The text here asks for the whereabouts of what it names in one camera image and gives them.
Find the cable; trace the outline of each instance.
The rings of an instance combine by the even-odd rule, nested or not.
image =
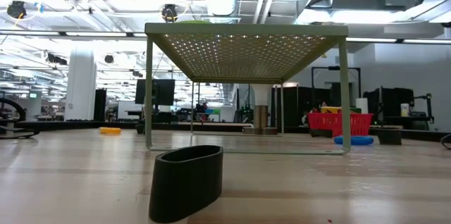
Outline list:
[[[20,13],[19,17],[17,18],[16,22],[14,23],[13,27],[16,27],[16,25],[19,23],[19,20],[22,18],[23,13]]]
[[[163,56],[164,56],[164,55],[162,54],[161,57],[160,57],[160,61],[158,62],[158,65],[156,65],[154,74],[152,75],[152,79],[155,77],[155,74],[156,74],[158,68],[160,67],[160,63],[161,63],[161,61],[163,60]]]
[[[3,40],[0,43],[0,46],[5,42],[6,38],[8,38],[8,35],[6,35],[5,38],[3,38]]]
[[[167,10],[167,9],[166,9],[163,18],[164,18],[164,21],[166,21],[166,23],[168,23],[168,19],[169,19],[169,18],[172,20],[172,23],[175,22],[175,19],[174,19],[174,12],[172,12],[172,10]]]
[[[440,143],[448,150],[451,150],[451,147],[448,147],[445,145],[445,139],[451,138],[451,135],[446,135],[443,138],[440,139]]]

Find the metal shelf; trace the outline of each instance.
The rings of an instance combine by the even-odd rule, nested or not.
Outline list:
[[[147,23],[146,34],[192,81],[289,80],[347,36],[345,26]]]

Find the ceiling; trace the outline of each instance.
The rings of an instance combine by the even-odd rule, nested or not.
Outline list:
[[[24,1],[27,16],[22,20],[10,17],[6,10],[12,1]],[[293,24],[299,15],[298,0],[273,0],[271,16],[266,24]],[[206,0],[0,0],[0,30],[48,30],[94,32],[144,32],[144,24],[164,22],[161,9],[175,4],[178,21],[208,18]],[[240,23],[252,23],[257,0],[237,0],[236,18]],[[440,24],[416,23],[394,25],[349,24],[355,37],[431,38],[441,35]],[[49,99],[63,99],[67,87],[68,66],[46,61],[53,54],[70,63],[70,50],[86,40],[20,37],[0,35],[0,89],[10,94],[26,89],[44,89]],[[112,99],[134,99],[136,79],[130,69],[145,77],[146,43],[142,40],[91,41],[95,48],[98,70],[97,87],[107,88]],[[190,82],[186,76],[158,49],[152,61],[153,76],[177,80],[176,99],[191,102]],[[105,56],[114,56],[114,63],[106,63]],[[233,90],[230,85],[201,87],[201,98],[218,105],[229,104]]]

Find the wall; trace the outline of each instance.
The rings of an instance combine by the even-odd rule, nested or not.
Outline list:
[[[410,44],[371,44],[354,55],[362,68],[362,89],[373,91],[380,86],[404,87],[415,96],[432,94],[435,125],[432,130],[451,131],[451,55],[448,46]],[[415,101],[415,109],[427,111],[426,101]]]
[[[347,55],[348,67],[354,67],[354,54]],[[298,83],[300,87],[311,87],[311,68],[314,66],[338,66],[338,49],[334,48],[326,52],[325,58],[318,58],[312,64],[304,68],[298,74],[293,76],[288,82]],[[358,97],[358,74],[355,70],[348,71],[349,82],[352,83],[351,105],[355,103],[355,98]],[[315,88],[330,89],[332,82],[340,81],[340,71],[330,71],[325,69],[317,69],[314,71],[314,85]]]
[[[118,119],[139,119],[139,116],[128,115],[128,111],[141,111],[142,104],[135,104],[135,101],[119,101]]]
[[[234,106],[222,106],[219,109],[221,110],[221,121],[224,120],[225,122],[229,123],[233,122],[233,118],[235,117]]]

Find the black stand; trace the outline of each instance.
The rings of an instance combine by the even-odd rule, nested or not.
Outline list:
[[[192,215],[219,198],[222,179],[222,147],[186,147],[158,155],[149,217],[172,223]]]

